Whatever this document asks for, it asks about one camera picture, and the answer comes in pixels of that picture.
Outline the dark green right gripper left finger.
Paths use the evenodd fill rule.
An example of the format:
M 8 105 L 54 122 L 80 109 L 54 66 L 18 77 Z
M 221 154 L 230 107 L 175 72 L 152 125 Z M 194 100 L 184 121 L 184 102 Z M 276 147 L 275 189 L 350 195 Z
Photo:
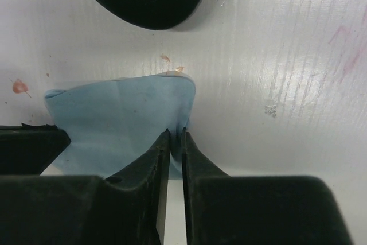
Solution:
M 107 178 L 1 175 L 1 243 L 162 244 L 169 143 Z

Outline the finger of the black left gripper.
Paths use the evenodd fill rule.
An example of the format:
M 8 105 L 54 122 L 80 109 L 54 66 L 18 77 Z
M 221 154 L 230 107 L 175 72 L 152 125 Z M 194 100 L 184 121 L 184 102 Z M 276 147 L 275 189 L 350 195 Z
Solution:
M 1 126 L 1 175 L 40 175 L 70 142 L 55 125 Z

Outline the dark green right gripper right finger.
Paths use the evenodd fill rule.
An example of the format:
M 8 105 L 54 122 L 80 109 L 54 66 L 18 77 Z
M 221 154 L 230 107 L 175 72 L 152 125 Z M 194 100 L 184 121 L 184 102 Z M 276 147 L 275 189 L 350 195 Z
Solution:
M 188 244 L 365 244 L 366 177 L 226 173 L 180 136 Z

